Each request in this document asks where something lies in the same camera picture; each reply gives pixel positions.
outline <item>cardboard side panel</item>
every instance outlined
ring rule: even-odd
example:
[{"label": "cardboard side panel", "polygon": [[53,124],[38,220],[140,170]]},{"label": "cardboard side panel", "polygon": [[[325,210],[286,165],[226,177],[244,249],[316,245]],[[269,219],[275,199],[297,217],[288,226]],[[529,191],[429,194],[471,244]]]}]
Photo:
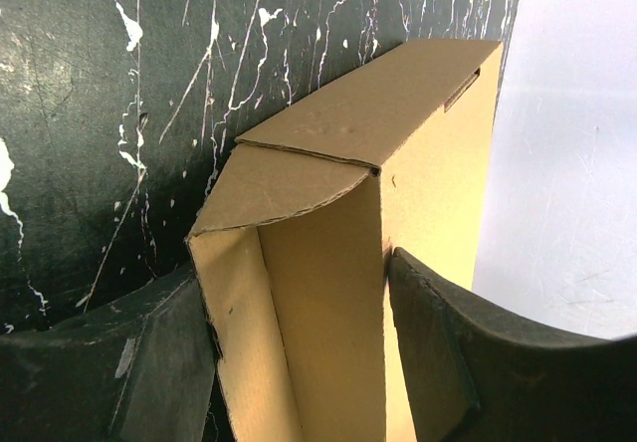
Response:
[{"label": "cardboard side panel", "polygon": [[502,48],[444,112],[438,110],[381,173],[383,242],[402,246],[470,289],[478,250]]},{"label": "cardboard side panel", "polygon": [[378,179],[259,228],[307,442],[385,438]]},{"label": "cardboard side panel", "polygon": [[405,376],[398,348],[398,332],[394,326],[389,301],[389,286],[383,298],[383,334],[385,350],[385,397],[387,399],[386,442],[416,442],[416,429],[411,417]]},{"label": "cardboard side panel", "polygon": [[498,46],[411,40],[321,87],[238,141],[380,167]]},{"label": "cardboard side panel", "polygon": [[219,377],[239,442],[300,442],[299,414],[256,228],[189,240],[219,337]]},{"label": "cardboard side panel", "polygon": [[289,218],[326,205],[368,170],[288,151],[237,146],[191,234]]}]

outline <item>black foam piece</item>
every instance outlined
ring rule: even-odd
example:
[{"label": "black foam piece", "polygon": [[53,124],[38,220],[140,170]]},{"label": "black foam piece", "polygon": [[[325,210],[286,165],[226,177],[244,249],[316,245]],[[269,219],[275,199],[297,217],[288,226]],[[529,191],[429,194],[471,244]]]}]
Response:
[{"label": "black foam piece", "polygon": [[190,265],[45,332],[0,336],[0,439],[201,440],[215,360]]}]

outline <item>white backdrop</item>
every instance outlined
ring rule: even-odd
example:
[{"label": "white backdrop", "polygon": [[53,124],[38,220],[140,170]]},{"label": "white backdrop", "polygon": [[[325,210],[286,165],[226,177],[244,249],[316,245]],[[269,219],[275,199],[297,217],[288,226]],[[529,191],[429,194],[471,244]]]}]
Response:
[{"label": "white backdrop", "polygon": [[565,330],[637,332],[637,0],[520,0],[474,281]]}]

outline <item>splattered surface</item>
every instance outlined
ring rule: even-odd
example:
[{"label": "splattered surface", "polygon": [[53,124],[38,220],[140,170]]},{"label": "splattered surface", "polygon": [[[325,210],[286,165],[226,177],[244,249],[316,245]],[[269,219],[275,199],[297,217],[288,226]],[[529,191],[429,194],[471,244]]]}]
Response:
[{"label": "splattered surface", "polygon": [[518,0],[0,0],[0,324],[45,330],[188,259],[234,137]]}]

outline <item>cardboard lid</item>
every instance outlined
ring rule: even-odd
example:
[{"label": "cardboard lid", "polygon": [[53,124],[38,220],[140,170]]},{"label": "cardboard lid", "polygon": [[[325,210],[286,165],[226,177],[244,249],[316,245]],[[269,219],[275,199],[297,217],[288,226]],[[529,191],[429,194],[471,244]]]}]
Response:
[{"label": "cardboard lid", "polygon": [[500,45],[477,40],[408,41],[237,141],[380,168],[413,131],[458,94]]},{"label": "cardboard lid", "polygon": [[206,199],[190,237],[308,213],[347,193],[368,173],[360,166],[239,145]]}]

